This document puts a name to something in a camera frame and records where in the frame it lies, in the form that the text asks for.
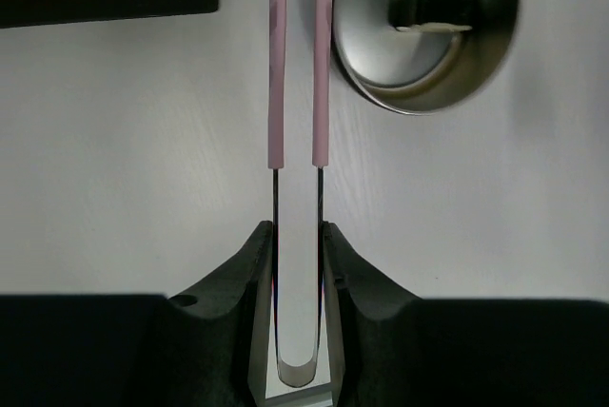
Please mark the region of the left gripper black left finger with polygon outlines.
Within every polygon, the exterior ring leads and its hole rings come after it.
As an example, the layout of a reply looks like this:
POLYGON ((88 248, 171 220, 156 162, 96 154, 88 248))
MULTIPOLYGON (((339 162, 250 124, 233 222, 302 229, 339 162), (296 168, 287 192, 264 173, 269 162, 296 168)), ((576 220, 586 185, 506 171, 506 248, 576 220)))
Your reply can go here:
POLYGON ((5 295, 5 406, 261 406, 272 225, 173 297, 5 295))

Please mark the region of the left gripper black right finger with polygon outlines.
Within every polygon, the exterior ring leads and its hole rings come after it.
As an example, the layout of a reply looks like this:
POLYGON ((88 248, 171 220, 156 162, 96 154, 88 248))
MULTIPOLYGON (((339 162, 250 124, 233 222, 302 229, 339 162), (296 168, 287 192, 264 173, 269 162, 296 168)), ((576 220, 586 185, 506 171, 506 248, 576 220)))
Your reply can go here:
POLYGON ((322 227, 337 406, 604 406, 608 306, 423 299, 322 227))

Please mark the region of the green sushi roll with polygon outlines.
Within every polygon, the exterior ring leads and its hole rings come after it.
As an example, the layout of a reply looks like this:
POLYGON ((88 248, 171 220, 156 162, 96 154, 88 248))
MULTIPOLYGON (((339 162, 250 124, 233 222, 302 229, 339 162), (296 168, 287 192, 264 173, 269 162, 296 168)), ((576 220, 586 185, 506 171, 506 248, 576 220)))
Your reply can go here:
POLYGON ((398 31, 463 32, 479 20, 477 0, 393 0, 388 22, 398 31))

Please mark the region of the steel tongs with pink tips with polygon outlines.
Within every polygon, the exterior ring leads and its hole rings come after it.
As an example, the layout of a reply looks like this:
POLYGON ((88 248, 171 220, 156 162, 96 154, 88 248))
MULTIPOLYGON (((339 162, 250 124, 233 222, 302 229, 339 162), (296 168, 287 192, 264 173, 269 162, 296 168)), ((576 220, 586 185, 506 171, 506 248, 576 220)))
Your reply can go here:
MULTIPOLYGON (((267 104, 267 165, 272 170, 272 298, 273 327, 279 331, 280 261, 280 170, 285 167, 285 57, 287 0, 269 1, 269 81, 267 104)), ((312 164, 317 170, 316 267, 317 316, 315 346, 309 361, 290 365, 275 345, 279 380, 292 388, 303 388, 317 373, 324 298, 324 168, 329 163, 330 46, 333 0, 314 0, 312 164)))

